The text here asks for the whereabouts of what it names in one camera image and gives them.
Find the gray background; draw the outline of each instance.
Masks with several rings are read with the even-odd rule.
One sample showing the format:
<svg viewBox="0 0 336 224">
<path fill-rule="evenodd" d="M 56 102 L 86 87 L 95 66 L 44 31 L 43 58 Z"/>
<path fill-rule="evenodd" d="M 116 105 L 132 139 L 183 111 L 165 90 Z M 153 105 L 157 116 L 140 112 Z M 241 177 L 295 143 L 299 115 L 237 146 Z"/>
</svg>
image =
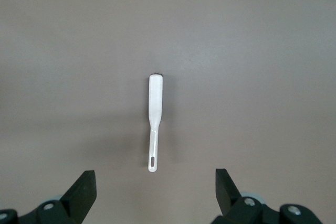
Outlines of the gray background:
<svg viewBox="0 0 336 224">
<path fill-rule="evenodd" d="M 334 223 L 336 0 L 0 0 L 0 31 L 1 208 L 95 169 L 84 223 L 210 223 L 224 167 L 270 207 Z"/>
</svg>

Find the screw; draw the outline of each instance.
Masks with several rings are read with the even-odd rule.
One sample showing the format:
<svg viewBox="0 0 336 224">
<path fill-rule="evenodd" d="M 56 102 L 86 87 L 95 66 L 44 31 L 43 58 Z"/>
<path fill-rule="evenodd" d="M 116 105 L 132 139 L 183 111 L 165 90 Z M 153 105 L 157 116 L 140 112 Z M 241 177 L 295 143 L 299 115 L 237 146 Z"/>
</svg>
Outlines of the screw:
<svg viewBox="0 0 336 224">
<path fill-rule="evenodd" d="M 54 204 L 53 203 L 49 203 L 49 204 L 46 204 L 44 207 L 43 207 L 43 210 L 49 210 L 51 208 L 54 207 Z"/>
<path fill-rule="evenodd" d="M 251 206 L 251 207 L 256 205 L 256 203 L 254 202 L 254 200 L 252 200 L 251 198 L 246 198 L 244 200 L 244 202 L 245 202 L 245 204 L 247 204 L 248 206 Z"/>
<path fill-rule="evenodd" d="M 300 209 L 295 206 L 289 206 L 288 211 L 290 211 L 294 215 L 301 215 Z"/>
<path fill-rule="evenodd" d="M 6 214 L 5 212 L 3 214 L 0 214 L 0 220 L 6 219 L 8 216 L 8 214 Z"/>
</svg>

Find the hanging hole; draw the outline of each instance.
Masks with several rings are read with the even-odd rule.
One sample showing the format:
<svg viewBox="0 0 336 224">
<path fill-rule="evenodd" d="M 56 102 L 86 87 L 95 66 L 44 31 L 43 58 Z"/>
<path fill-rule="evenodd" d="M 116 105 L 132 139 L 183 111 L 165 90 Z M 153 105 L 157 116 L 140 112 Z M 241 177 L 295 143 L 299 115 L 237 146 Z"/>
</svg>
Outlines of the hanging hole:
<svg viewBox="0 0 336 224">
<path fill-rule="evenodd" d="M 154 167 L 154 163 L 155 163 L 155 158 L 151 157 L 151 166 Z"/>
</svg>

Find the white tool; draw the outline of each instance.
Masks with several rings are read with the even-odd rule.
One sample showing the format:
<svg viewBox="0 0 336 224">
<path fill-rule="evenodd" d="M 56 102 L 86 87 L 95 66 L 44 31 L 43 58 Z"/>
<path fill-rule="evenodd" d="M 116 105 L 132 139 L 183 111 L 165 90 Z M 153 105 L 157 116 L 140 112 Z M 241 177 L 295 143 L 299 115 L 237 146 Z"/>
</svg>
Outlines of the white tool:
<svg viewBox="0 0 336 224">
<path fill-rule="evenodd" d="M 151 138 L 149 142 L 148 170 L 150 172 L 154 172 L 158 168 L 157 142 L 162 115 L 162 81 L 163 78 L 160 74 L 152 74 L 149 77 L 148 115 L 151 124 Z"/>
</svg>

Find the white brush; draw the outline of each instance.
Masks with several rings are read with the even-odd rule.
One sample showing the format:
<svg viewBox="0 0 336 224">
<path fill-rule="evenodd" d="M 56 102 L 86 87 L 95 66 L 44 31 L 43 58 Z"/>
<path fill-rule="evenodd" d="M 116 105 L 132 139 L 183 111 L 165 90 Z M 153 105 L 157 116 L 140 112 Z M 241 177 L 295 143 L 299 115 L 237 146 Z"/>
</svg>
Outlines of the white brush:
<svg viewBox="0 0 336 224">
<path fill-rule="evenodd" d="M 158 168 L 158 149 L 157 142 L 159 140 L 159 125 L 162 115 L 162 75 L 152 74 L 149 77 L 149 100 L 148 115 L 151 124 L 151 138 L 149 142 L 148 170 L 156 171 Z"/>
</svg>

